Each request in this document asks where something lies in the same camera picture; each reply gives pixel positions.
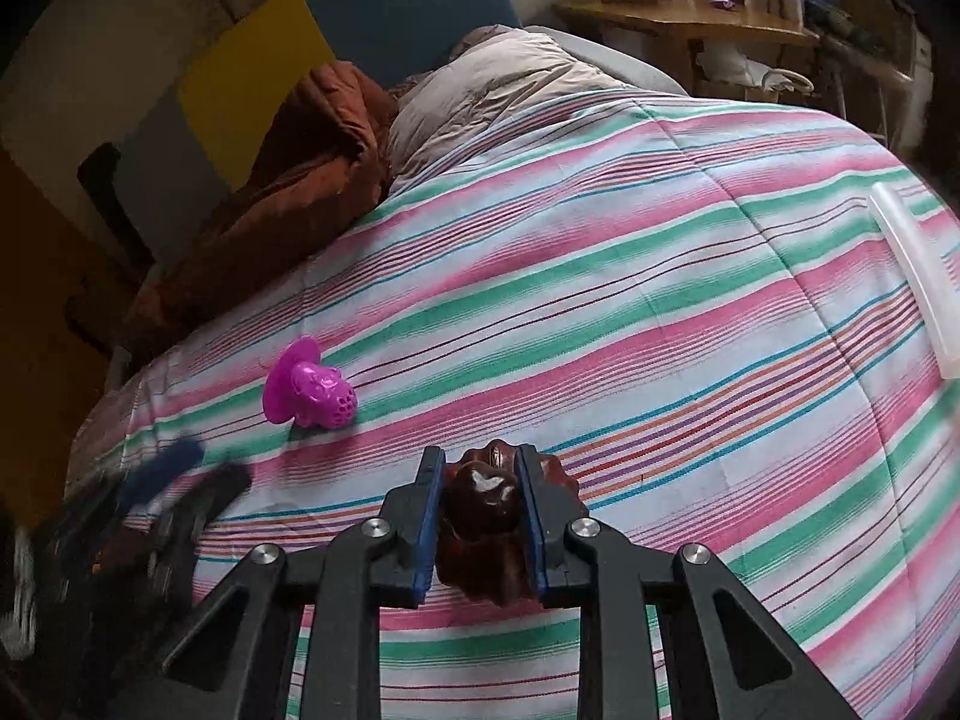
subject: brown blanket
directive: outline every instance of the brown blanket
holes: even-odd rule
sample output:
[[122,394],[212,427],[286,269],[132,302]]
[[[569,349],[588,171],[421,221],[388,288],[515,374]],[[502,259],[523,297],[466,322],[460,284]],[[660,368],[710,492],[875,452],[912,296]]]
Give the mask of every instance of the brown blanket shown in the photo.
[[349,62],[310,71],[280,106],[246,186],[189,255],[133,301],[117,343],[137,364],[322,250],[388,189],[397,103]]

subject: pink and green striped blanket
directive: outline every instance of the pink and green striped blanket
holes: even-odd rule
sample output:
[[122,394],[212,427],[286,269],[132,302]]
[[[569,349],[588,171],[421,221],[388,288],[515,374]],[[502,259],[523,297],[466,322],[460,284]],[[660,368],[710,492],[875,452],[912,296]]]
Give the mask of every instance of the pink and green striped blanket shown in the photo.
[[[531,442],[633,541],[707,543],[861,715],[902,717],[960,635],[960,389],[865,207],[875,181],[955,272],[953,216],[838,119],[636,90],[546,103],[104,399],[72,478],[184,435],[250,464],[203,593],[257,543],[368,517],[428,443]],[[263,418],[305,334],[356,387],[349,429]],[[574,716],[576,613],[435,582],[382,627],[386,718]]]

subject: wooden desk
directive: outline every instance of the wooden desk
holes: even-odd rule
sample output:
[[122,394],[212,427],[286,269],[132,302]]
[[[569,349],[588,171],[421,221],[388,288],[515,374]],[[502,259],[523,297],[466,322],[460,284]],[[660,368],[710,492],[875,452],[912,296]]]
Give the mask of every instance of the wooden desk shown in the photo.
[[581,37],[603,42],[600,25],[619,26],[656,35],[652,64],[669,73],[691,95],[699,69],[694,63],[695,40],[727,40],[733,43],[767,43],[779,46],[814,47],[814,32],[769,13],[713,7],[709,0],[661,0],[651,4],[602,4],[599,1],[563,2],[554,10]]
[[776,43],[781,46],[816,46],[817,36],[803,25],[742,5],[720,10],[709,0],[662,0],[651,4],[602,4],[598,1],[555,5],[565,20],[610,23],[639,32],[682,40],[728,40]]

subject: dark red object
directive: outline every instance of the dark red object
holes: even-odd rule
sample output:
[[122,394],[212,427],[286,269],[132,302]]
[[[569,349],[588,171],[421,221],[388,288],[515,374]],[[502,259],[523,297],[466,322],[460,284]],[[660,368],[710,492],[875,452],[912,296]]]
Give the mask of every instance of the dark red object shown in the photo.
[[[437,576],[467,598],[505,607],[533,598],[523,555],[523,502],[514,472],[517,447],[495,439],[443,470]],[[539,455],[546,479],[580,493],[555,455]]]

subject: pink pacifier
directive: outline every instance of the pink pacifier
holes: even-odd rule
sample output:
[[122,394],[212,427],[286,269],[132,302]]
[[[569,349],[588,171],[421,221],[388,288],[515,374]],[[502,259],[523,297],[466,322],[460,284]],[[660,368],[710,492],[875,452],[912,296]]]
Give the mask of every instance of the pink pacifier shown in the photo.
[[287,346],[263,386],[263,415],[275,425],[293,418],[298,427],[328,430],[349,424],[357,395],[335,367],[318,365],[320,345],[304,336]]

